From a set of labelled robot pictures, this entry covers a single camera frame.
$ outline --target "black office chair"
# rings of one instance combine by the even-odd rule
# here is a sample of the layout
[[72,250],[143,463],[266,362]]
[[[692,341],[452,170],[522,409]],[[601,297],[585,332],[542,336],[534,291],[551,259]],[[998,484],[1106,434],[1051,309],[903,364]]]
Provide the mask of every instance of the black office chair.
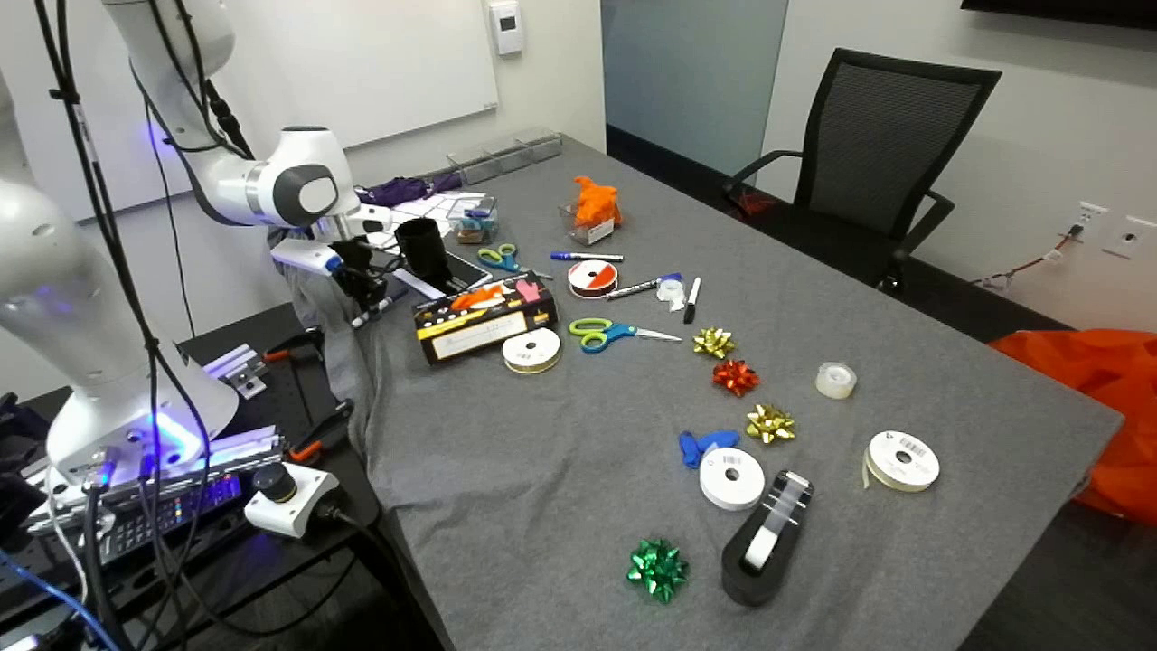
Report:
[[[727,180],[725,197],[759,232],[900,291],[903,259],[956,208],[932,180],[998,78],[991,67],[837,49],[808,117],[804,150],[759,156]],[[791,203],[748,183],[786,156],[804,159]]]

